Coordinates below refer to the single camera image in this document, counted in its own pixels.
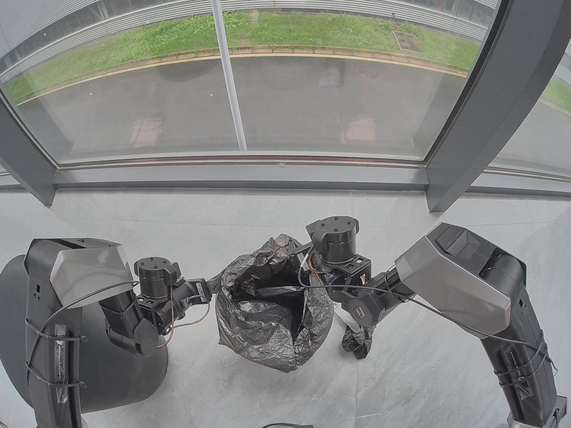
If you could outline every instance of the asphalt pavement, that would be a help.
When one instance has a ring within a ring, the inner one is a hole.
[[[232,58],[232,67],[253,151],[421,160],[465,83],[437,71],[357,59],[249,56]],[[19,109],[62,163],[238,150],[218,59],[95,79]],[[536,105],[497,164],[571,167],[570,120]]]

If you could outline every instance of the concrete utility cover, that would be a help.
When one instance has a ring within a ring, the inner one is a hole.
[[[395,35],[396,44],[398,44],[400,50],[414,51],[415,53],[420,52],[416,36],[411,35],[410,33],[396,32],[394,30],[393,34]]]

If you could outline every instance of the crumpled plastic bag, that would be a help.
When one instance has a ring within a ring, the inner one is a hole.
[[[346,352],[353,352],[357,360],[364,359],[371,351],[373,344],[373,331],[376,325],[362,326],[358,332],[354,332],[349,325],[345,328],[341,346]]]
[[[333,321],[333,302],[325,289],[299,285],[299,262],[289,259],[290,242],[279,235],[232,261],[220,273],[216,298],[219,343],[286,373],[313,356]],[[312,275],[311,284],[321,282]]]

